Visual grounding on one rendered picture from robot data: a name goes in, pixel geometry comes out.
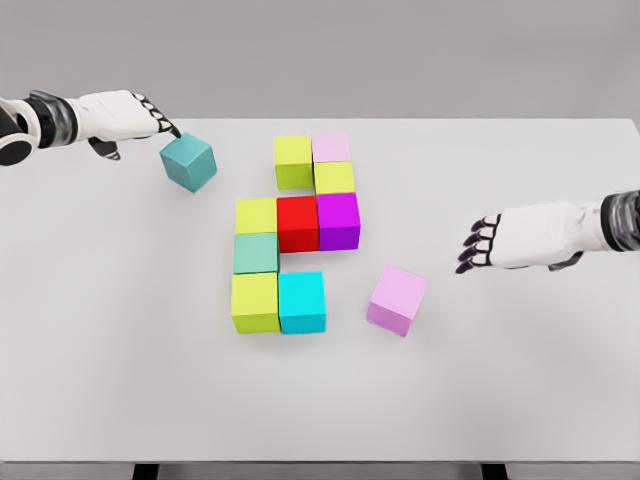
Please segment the mint green cube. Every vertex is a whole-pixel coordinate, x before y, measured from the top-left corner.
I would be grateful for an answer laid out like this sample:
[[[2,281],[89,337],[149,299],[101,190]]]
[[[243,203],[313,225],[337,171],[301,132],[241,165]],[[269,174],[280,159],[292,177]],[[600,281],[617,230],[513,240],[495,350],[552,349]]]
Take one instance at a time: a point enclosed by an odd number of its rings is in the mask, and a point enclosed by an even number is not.
[[[234,236],[234,274],[270,273],[280,270],[280,251],[276,233],[236,234]]]

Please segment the red cube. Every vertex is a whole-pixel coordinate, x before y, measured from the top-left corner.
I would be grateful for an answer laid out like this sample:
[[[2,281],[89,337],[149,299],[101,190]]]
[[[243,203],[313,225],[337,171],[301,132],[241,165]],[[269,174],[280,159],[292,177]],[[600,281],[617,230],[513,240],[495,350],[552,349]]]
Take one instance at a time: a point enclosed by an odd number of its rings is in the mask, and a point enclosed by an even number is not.
[[[276,199],[277,233],[282,253],[319,250],[319,220],[314,195]]]

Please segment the cyan cube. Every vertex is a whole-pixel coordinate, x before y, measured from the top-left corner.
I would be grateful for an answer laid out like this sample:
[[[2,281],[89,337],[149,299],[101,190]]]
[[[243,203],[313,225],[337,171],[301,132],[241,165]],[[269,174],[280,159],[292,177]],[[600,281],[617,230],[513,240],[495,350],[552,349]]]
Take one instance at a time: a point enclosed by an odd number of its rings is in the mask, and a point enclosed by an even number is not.
[[[321,271],[279,273],[278,302],[283,334],[326,331],[326,301]]]

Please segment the yellow-green cube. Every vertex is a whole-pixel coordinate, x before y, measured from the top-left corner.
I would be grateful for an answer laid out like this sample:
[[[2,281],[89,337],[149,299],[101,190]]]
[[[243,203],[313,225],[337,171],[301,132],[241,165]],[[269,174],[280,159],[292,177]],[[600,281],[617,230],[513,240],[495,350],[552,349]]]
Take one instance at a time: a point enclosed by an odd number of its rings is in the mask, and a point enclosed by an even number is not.
[[[352,163],[350,161],[315,163],[314,186],[316,194],[354,192],[355,180]]]
[[[279,332],[278,274],[234,274],[231,318],[238,334]]]
[[[274,197],[238,199],[235,212],[236,234],[277,232],[277,203]]]
[[[311,189],[313,187],[311,137],[309,135],[276,136],[274,167],[279,190]]]

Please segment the teal cube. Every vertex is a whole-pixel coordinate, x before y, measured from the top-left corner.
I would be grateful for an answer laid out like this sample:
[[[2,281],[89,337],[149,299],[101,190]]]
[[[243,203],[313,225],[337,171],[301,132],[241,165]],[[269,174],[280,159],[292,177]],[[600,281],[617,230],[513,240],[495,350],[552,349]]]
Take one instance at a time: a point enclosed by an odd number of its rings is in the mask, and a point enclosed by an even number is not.
[[[170,180],[190,192],[197,192],[217,173],[212,147],[207,142],[183,133],[160,151]]]

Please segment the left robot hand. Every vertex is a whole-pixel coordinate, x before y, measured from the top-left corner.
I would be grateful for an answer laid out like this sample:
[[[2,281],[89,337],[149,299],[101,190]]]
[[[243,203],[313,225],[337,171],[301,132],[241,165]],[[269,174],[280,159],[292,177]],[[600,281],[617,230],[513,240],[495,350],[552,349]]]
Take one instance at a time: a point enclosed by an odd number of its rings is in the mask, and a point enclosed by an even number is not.
[[[129,90],[105,91],[78,99],[78,140],[86,140],[101,157],[121,158],[118,143],[160,133],[182,136],[178,127],[145,95]]]

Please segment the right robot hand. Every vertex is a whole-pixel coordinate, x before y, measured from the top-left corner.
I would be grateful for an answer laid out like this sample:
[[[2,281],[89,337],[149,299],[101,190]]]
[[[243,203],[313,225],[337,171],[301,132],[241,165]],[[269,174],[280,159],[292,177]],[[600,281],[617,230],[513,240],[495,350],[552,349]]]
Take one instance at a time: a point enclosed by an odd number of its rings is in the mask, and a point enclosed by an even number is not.
[[[530,266],[557,271],[573,266],[583,255],[576,243],[579,223],[577,207],[566,202],[487,215],[472,225],[455,272],[461,275],[485,267],[515,270]]]

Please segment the pale pink cube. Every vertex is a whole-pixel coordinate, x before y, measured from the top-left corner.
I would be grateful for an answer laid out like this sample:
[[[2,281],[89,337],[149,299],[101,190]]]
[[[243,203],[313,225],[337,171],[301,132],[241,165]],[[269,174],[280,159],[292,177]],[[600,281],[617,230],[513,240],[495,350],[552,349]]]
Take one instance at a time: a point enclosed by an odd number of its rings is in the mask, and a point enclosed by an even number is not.
[[[386,266],[370,297],[366,320],[405,337],[419,310],[426,287],[425,278],[392,265]]]
[[[311,136],[312,158],[315,163],[350,161],[348,135],[345,133]]]

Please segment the purple cube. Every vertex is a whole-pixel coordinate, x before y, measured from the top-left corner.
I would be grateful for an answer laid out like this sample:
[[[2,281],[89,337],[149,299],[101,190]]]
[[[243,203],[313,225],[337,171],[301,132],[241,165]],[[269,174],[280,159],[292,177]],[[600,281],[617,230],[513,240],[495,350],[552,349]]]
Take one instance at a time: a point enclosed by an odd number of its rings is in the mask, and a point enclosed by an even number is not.
[[[317,196],[319,250],[357,250],[361,220],[357,194],[335,193]]]

